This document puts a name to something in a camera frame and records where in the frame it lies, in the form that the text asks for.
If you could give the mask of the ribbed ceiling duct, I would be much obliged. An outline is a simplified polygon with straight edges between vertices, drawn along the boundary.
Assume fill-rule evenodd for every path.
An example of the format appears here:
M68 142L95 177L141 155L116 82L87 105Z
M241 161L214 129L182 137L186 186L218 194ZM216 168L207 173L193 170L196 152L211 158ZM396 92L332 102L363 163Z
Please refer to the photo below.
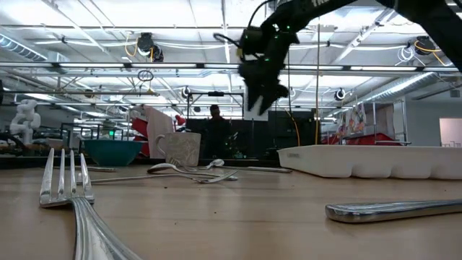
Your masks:
M23 58L29 59L34 62L47 61L47 58L41 53L38 53L37 51L34 51L33 49L28 48L27 46L22 45L21 43L1 33L0 33L0 48L8 50L12 53L15 53Z

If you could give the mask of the ceiling light strip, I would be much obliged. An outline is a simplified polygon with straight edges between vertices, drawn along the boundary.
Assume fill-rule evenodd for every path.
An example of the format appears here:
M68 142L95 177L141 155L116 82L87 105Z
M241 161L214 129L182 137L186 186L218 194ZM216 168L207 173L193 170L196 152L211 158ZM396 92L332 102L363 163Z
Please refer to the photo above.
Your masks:
M73 63L73 62L3 62L0 67L37 68L97 68L97 69L237 69L239 64L204 63ZM339 66L339 65L289 65L299 71L365 71L365 72L462 72L453 66Z

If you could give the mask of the colourful hanging cloth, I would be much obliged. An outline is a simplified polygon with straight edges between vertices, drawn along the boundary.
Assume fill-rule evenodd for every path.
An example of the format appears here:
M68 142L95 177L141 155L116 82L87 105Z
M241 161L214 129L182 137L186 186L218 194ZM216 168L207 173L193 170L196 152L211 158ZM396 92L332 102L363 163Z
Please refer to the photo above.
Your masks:
M366 113L363 103L356 105L353 109L340 113L336 133L341 136L362 134L365 129Z

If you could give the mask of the person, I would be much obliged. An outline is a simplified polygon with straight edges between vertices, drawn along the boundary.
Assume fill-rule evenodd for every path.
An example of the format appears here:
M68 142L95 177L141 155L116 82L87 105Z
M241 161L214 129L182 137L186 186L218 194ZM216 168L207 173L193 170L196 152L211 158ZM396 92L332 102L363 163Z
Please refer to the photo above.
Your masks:
M220 115L218 105L210 107L211 118L206 123L205 154L210 158L221 158L227 154L226 143L230 135L230 123Z

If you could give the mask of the red bin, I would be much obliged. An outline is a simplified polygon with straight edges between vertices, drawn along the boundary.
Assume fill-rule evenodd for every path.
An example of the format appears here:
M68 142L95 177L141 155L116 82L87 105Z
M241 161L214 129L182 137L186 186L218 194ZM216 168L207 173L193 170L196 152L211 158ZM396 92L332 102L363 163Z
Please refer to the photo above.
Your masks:
M321 139L321 144L401 146L401 143L383 133L368 135L360 134L343 137L340 137L337 134L332 134L330 136L323 137Z

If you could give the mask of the red cloth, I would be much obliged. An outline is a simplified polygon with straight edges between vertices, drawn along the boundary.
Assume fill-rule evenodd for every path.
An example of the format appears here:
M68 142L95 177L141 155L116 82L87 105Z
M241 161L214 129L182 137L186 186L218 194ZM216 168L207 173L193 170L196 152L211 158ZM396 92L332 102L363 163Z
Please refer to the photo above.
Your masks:
M131 121L131 129L135 132L134 141L142 143L140 154L144 157L150 157L147 122L143 119L135 118Z

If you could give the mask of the silver air duct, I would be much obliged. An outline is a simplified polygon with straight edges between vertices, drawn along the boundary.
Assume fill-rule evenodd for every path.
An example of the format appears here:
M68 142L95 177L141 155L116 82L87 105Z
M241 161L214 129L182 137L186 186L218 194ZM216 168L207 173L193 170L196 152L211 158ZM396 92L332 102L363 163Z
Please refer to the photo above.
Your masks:
M372 101L394 100L415 90L442 81L444 77L453 77L453 75L425 72L412 77L402 77L353 100L348 106L357 106L361 103L371 103Z

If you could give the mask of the black gantry frame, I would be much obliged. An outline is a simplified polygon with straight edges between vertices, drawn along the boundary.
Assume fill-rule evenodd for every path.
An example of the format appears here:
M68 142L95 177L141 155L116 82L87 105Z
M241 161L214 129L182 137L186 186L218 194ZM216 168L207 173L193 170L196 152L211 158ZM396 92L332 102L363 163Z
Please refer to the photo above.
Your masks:
M234 100L236 104L238 104L241 107L241 118L244 118L244 106L243 103L239 103L236 99L235 96L240 96L242 99L244 99L244 94L243 93L233 93L233 92L220 92L220 91L211 91L211 92L188 92L186 94L186 100L187 100L187 118L189 118L191 106L194 105L199 98L201 98L203 95L209 96L209 97L214 97L214 98L220 98L224 96L230 96L231 100Z

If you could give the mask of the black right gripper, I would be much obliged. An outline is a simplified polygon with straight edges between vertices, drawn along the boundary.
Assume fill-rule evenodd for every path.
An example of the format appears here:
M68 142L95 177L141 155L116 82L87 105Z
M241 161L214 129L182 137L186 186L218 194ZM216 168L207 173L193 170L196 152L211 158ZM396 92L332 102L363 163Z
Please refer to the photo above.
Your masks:
M299 43L297 33L290 26L276 29L273 25L261 27L267 35L268 44L264 53L258 54L258 58L249 55L245 61L241 61L238 69L244 79L252 79L260 82L268 88L262 93L262 86L247 87L247 110L251 111L260 97L263 98L259 108L262 116L279 98L287 98L289 90L285 86L278 86L280 71L285 67L289 47L293 43Z

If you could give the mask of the white cutlery tray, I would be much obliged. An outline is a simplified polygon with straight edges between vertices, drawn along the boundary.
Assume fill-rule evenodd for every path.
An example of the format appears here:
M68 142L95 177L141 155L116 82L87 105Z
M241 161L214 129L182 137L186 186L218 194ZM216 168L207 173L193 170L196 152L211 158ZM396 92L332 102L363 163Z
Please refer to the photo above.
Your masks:
M283 168L323 178L462 180L462 148L312 145L278 154Z

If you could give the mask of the pale wall board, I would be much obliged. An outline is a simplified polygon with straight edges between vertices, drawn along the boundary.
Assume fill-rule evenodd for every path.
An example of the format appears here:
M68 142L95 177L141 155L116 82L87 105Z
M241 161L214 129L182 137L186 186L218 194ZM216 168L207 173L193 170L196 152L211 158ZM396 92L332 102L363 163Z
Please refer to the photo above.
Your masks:
M462 148L462 118L441 118L440 139L442 147Z

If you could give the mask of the silver fork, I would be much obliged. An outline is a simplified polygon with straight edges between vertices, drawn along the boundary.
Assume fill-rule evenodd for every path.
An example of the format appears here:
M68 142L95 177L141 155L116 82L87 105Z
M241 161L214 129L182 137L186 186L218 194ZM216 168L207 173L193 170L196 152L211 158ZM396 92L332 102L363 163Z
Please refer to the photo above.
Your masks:
M95 194L84 155L80 155L82 191L77 188L74 152L69 153L66 169L66 150L61 151L58 189L52 193L55 149L50 149L40 187L39 203L42 208L70 205L74 211L74 260L142 260L108 227L93 208Z
M235 174L238 170L232 170L229 173L223 175L216 175L212 173L148 173L146 175L137 175L137 176L128 176L128 177L118 177L118 178L100 178L100 179L91 179L91 183L112 183L112 182L123 182L123 181L140 181L144 179L153 179L153 178L185 178L197 183L207 184L207 183L217 183L220 181L236 181L237 177Z
M197 169L195 169L194 167L184 165L182 162L176 160L175 158L166 159L166 162L176 166L178 169L181 169L187 172L191 172L191 173L197 172Z

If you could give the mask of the black metal rack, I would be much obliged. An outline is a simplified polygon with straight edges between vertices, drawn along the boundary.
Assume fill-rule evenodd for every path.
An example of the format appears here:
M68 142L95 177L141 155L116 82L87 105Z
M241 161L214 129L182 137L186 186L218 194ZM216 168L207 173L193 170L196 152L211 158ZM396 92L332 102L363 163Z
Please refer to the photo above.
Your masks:
M108 132L114 131L114 136L109 136ZM59 128L61 138L82 137L83 139L117 139L125 137L126 130L120 126L103 124L102 122L93 123L62 123Z

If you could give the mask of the blue bowl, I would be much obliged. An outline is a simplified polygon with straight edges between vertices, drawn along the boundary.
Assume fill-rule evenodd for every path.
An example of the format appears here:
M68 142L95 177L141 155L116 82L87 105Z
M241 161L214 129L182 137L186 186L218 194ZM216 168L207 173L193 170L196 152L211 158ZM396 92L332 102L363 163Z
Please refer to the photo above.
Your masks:
M127 166L140 153L141 142L112 139L83 141L84 151L99 166Z

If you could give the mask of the white pillar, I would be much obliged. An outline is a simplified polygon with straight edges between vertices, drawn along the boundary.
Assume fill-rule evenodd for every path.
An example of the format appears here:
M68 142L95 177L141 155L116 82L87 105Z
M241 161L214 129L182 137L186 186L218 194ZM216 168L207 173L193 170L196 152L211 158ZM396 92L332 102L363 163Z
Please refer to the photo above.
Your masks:
M261 102L263 100L262 97L260 97L258 99L258 101L254 105L252 110L247 110L247 87L262 86L262 93L263 93L264 90L267 90L266 87L264 85L262 85L260 82L257 82L257 81L252 80L252 79L244 79L244 83L246 85L246 91L245 91L245 119L246 120L253 119L253 120L256 120L256 121L265 121L267 119L267 116L265 115L266 112L262 116L259 115L259 108L260 108Z

